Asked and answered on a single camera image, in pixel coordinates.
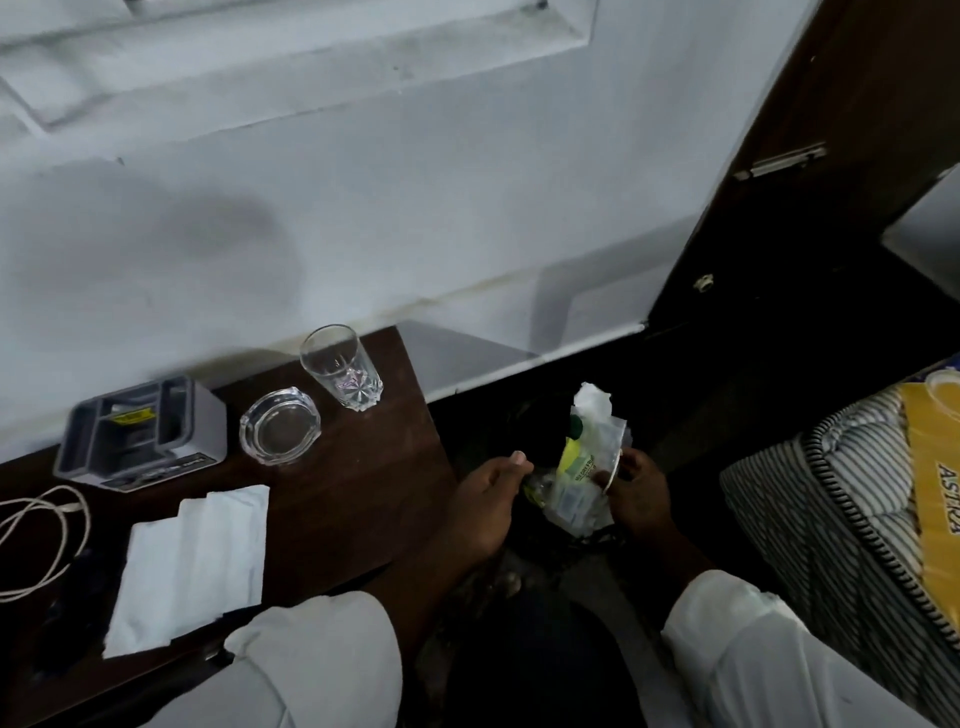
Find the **person's left hand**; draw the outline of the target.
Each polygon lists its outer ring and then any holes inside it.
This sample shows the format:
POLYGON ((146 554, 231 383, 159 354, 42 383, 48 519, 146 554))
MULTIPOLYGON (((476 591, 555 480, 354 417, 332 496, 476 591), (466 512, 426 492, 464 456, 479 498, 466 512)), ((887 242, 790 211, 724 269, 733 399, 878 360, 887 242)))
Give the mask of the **person's left hand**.
POLYGON ((479 564, 502 547, 511 526, 513 503, 521 490, 490 486, 489 460, 457 487, 438 532, 443 547, 465 565, 479 564))

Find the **person's right hand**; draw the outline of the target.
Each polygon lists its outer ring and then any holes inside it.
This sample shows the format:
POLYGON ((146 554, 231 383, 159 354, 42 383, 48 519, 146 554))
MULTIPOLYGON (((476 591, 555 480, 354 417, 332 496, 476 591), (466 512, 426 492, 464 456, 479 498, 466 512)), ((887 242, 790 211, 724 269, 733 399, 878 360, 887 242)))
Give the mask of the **person's right hand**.
POLYGON ((614 524, 635 540, 651 547, 661 546, 678 534, 666 476, 654 461, 653 475, 646 482, 625 494, 605 497, 614 524))

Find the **clear plastic trash bag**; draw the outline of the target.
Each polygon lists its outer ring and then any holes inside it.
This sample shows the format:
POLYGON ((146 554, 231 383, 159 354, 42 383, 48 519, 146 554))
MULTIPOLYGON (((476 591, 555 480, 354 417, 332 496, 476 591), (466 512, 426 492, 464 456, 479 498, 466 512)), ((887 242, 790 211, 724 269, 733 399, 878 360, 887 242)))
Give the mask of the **clear plastic trash bag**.
MULTIPOLYGON (((610 527, 614 520, 605 494, 594 483, 556 484, 557 467, 568 438, 570 414, 574 413, 573 399, 563 431, 561 451, 557 455, 546 455, 546 471, 530 475, 521 491, 548 522, 575 539, 586 540, 610 527)), ((614 408, 611 418, 589 422, 590 427, 580 440, 594 454, 596 470, 610 471, 616 466, 621 450, 632 443, 629 425, 625 419, 614 415, 614 408)))

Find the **person's right forearm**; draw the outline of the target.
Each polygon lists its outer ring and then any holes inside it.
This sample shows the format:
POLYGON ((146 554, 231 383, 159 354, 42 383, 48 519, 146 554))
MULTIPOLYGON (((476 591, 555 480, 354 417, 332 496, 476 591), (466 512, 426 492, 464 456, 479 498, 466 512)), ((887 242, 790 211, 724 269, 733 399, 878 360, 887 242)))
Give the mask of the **person's right forearm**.
POLYGON ((935 728, 670 519, 630 535, 678 588, 661 637, 714 728, 935 728))

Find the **person's left forearm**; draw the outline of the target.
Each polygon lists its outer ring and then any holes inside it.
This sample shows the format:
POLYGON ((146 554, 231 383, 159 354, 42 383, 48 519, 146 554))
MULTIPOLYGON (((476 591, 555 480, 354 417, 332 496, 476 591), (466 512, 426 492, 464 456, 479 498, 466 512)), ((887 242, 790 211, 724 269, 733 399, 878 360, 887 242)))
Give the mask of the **person's left forearm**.
POLYGON ((404 659, 499 549, 442 532, 363 588, 259 613, 224 641, 227 666, 141 728, 395 728, 404 659))

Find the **yellow green packet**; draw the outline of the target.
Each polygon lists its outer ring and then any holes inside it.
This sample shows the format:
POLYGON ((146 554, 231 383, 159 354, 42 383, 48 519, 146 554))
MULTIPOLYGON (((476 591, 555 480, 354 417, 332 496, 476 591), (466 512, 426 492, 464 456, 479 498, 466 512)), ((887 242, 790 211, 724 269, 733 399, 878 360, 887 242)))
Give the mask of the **yellow green packet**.
POLYGON ((565 438, 556 470, 556 484, 594 483, 596 458, 581 440, 565 438))

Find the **clear drinking glass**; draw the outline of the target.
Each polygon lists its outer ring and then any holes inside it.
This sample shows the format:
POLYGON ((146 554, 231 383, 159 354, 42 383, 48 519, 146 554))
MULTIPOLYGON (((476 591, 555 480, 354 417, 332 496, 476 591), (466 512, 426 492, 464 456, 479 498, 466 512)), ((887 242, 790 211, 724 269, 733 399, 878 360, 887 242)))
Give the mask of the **clear drinking glass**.
POLYGON ((333 323, 311 331, 298 358, 304 370, 341 406, 364 412, 379 404, 383 381, 359 335, 333 323))

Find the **person's dark trouser leg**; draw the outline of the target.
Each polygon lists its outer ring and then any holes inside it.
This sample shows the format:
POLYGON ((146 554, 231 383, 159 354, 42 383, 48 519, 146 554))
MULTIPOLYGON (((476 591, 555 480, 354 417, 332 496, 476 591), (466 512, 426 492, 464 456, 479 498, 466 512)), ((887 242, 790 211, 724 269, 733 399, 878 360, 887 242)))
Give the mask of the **person's dark trouser leg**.
POLYGON ((442 728, 647 728, 612 632, 553 590, 489 607, 456 651, 443 700, 442 728))

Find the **striped grey mattress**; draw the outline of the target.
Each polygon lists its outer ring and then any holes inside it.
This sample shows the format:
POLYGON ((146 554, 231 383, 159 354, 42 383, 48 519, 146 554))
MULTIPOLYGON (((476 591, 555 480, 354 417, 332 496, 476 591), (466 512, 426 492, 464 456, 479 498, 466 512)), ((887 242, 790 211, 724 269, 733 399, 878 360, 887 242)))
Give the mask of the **striped grey mattress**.
POLYGON ((921 579, 898 392, 960 352, 719 477, 739 528, 810 630, 940 728, 960 728, 960 633, 921 579))

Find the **clear glass ashtray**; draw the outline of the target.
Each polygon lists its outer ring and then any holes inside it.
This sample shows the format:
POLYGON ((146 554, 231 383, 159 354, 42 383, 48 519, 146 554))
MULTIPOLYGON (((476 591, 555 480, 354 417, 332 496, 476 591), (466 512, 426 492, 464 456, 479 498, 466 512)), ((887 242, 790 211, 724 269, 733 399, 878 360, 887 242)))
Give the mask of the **clear glass ashtray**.
POLYGON ((258 398, 239 418, 243 452, 265 466, 281 466, 303 457, 319 440, 322 421, 314 400, 297 387, 258 398))

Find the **yellow mattress label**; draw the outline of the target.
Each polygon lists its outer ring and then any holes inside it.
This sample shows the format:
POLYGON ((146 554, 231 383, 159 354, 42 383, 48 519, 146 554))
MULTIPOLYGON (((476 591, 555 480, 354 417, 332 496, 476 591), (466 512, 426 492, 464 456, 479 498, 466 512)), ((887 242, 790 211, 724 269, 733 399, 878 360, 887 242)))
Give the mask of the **yellow mattress label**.
POLYGON ((897 392, 913 469, 920 579, 960 633, 960 357, 897 392))

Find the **white paper napkin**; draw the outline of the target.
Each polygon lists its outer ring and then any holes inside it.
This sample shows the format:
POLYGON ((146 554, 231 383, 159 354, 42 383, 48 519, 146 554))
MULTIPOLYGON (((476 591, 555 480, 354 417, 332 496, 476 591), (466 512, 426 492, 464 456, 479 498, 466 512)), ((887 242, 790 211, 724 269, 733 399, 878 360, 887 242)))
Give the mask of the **white paper napkin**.
POLYGON ((211 491, 136 523, 103 640, 105 660, 166 648, 261 604, 270 488, 211 491))

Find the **metal door latch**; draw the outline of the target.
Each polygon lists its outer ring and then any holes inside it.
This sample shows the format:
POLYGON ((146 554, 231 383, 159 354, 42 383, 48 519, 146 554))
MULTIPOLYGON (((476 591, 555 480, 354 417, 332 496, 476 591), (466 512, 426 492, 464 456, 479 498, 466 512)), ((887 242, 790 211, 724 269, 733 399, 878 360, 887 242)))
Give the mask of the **metal door latch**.
POLYGON ((731 176, 740 183, 746 182, 792 168, 806 167, 826 157, 828 153, 827 145, 821 142, 757 160, 749 167, 733 172, 731 176))

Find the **dark wooden door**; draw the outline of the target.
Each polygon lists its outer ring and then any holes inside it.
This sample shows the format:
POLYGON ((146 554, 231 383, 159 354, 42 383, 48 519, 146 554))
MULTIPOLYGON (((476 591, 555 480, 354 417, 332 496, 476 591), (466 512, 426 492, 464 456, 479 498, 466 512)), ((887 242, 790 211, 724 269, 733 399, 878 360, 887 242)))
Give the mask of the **dark wooden door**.
POLYGON ((818 0, 649 315, 664 331, 805 290, 960 164, 960 0, 818 0), (746 181, 754 162, 825 157, 746 181), (703 294, 693 283, 713 274, 703 294))

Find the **grey plastic box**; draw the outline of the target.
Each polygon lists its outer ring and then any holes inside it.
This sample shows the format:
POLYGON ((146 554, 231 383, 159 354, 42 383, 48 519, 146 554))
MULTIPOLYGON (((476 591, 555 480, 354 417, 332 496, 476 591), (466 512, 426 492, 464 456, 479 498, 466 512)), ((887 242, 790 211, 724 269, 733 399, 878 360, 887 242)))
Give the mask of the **grey plastic box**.
POLYGON ((55 478, 129 493, 222 463, 229 410, 187 375, 95 396, 69 412, 55 478))

